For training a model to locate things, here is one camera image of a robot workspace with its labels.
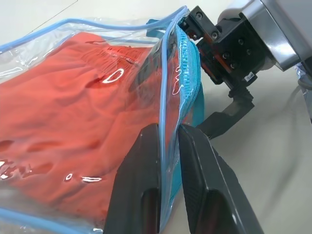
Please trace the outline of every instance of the folded red garment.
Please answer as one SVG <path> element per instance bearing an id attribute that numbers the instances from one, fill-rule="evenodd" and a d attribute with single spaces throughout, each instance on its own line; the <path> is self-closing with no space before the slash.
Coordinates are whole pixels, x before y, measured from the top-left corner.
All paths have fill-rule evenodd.
<path id="1" fill-rule="evenodd" d="M 104 220 L 119 165 L 140 130 L 158 123 L 161 68 L 129 91 L 149 52 L 79 33 L 0 84 L 0 178 L 60 211 Z M 168 101 L 169 136 L 179 95 Z"/>

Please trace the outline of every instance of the white floor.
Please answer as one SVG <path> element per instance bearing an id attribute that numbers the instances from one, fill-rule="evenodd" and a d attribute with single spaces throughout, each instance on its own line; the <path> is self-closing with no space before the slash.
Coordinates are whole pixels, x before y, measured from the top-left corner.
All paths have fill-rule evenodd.
<path id="1" fill-rule="evenodd" d="M 199 5 L 214 23 L 230 0 L 0 0 L 0 44 L 69 17 L 119 20 L 165 16 L 182 5 Z M 206 114 L 231 100 L 225 85 L 206 74 Z M 234 169 L 266 234 L 312 230 L 312 126 L 293 69 L 258 74 L 249 88 L 255 108 L 213 145 Z M 182 196 L 164 232 L 188 234 Z"/>

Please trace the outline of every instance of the red fabric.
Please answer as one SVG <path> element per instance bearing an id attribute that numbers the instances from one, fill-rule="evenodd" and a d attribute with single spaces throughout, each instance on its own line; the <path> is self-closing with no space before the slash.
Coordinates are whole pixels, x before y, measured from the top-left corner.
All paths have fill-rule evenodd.
<path id="1" fill-rule="evenodd" d="M 79 33 L 0 84 L 1 178 L 96 221 L 106 217 L 116 171 L 139 131 L 158 122 L 161 82 L 158 70 L 130 92 L 150 49 L 92 43 L 101 40 Z M 170 102 L 178 110 L 178 95 Z"/>

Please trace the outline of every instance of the bolt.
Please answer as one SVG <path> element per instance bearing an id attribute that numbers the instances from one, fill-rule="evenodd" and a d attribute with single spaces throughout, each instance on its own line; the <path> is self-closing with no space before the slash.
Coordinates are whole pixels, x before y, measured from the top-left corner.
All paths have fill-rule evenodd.
<path id="1" fill-rule="evenodd" d="M 236 63 L 232 63 L 232 64 L 231 64 L 232 69 L 235 69 L 235 68 L 236 68 L 236 66 L 237 66 L 237 64 L 236 64 Z"/>
<path id="2" fill-rule="evenodd" d="M 243 40 L 243 39 L 239 39 L 239 40 L 238 40 L 238 43 L 239 43 L 240 45 L 243 45 L 243 44 L 244 44 L 244 40 Z"/>
<path id="3" fill-rule="evenodd" d="M 228 59 L 229 57 L 230 57 L 230 53 L 225 52 L 225 53 L 223 54 L 223 58 L 224 58 L 224 59 Z"/>
<path id="4" fill-rule="evenodd" d="M 203 15 L 200 12 L 197 12 L 196 17 L 201 20 L 203 18 Z"/>
<path id="5" fill-rule="evenodd" d="M 217 38 L 218 38 L 218 33 L 213 32 L 213 33 L 211 34 L 211 36 L 212 36 L 212 37 L 213 37 L 213 39 L 215 40 L 215 39 L 217 39 Z"/>

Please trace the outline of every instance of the red clothing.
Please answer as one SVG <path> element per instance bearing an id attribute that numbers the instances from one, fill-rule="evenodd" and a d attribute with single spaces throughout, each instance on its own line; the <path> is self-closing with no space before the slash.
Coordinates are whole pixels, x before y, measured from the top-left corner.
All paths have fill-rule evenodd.
<path id="1" fill-rule="evenodd" d="M 150 49 L 92 43 L 101 40 L 79 33 L 0 84 L 1 178 L 39 202 L 96 221 L 106 217 L 116 171 L 138 133 L 158 122 L 161 82 L 158 70 L 130 92 Z M 178 96 L 169 100 L 176 110 L 167 115 L 168 135 Z"/>

